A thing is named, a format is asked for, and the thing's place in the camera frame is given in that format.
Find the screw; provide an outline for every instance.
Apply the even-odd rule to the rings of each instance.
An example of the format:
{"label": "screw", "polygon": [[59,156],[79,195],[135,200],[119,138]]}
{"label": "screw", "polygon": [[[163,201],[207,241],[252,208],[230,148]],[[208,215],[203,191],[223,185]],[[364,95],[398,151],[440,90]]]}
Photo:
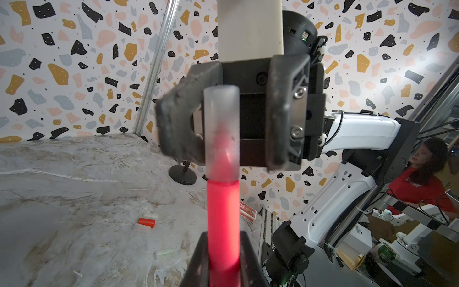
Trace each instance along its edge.
{"label": "screw", "polygon": [[294,139],[302,138],[303,137],[303,128],[299,127],[297,125],[292,126],[292,128],[290,129],[290,135]]}
{"label": "screw", "polygon": [[304,97],[304,95],[306,94],[307,90],[308,89],[306,87],[299,87],[297,89],[297,91],[293,94],[293,97],[295,99],[301,99],[301,98]]}
{"label": "screw", "polygon": [[259,72],[255,80],[258,85],[264,86],[268,82],[268,75],[265,72]]}

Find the red tube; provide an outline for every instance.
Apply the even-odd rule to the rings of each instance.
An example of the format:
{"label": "red tube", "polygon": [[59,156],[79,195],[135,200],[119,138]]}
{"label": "red tube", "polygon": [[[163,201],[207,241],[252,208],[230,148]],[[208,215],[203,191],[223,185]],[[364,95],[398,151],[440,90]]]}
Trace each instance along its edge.
{"label": "red tube", "polygon": [[153,228],[153,227],[155,227],[156,220],[147,219],[147,218],[139,218],[139,221],[137,223]]}
{"label": "red tube", "polygon": [[210,287],[241,286],[239,181],[207,181]]}

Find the translucent tube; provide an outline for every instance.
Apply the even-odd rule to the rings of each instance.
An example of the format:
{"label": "translucent tube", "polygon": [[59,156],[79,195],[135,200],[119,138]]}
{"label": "translucent tube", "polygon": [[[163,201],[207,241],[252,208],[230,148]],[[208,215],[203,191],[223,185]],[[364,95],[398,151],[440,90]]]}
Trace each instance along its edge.
{"label": "translucent tube", "polygon": [[209,286],[241,285],[239,88],[204,90]]}
{"label": "translucent tube", "polygon": [[218,182],[239,179],[239,87],[204,89],[204,138],[207,178]]}

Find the black stand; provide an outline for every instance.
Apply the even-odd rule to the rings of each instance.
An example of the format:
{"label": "black stand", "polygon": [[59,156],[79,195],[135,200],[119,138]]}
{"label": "black stand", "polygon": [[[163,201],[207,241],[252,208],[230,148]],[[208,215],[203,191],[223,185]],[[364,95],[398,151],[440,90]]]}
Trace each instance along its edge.
{"label": "black stand", "polygon": [[190,162],[186,162],[185,166],[175,165],[169,169],[169,176],[180,184],[190,186],[196,182],[196,174],[189,166]]}

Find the white box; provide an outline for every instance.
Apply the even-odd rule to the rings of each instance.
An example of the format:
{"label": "white box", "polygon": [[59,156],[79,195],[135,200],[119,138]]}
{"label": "white box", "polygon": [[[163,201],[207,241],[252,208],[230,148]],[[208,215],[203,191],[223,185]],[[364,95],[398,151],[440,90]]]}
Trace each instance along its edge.
{"label": "white box", "polygon": [[350,258],[356,259],[360,255],[364,256],[372,247],[371,232],[360,224],[356,224],[338,248]]}

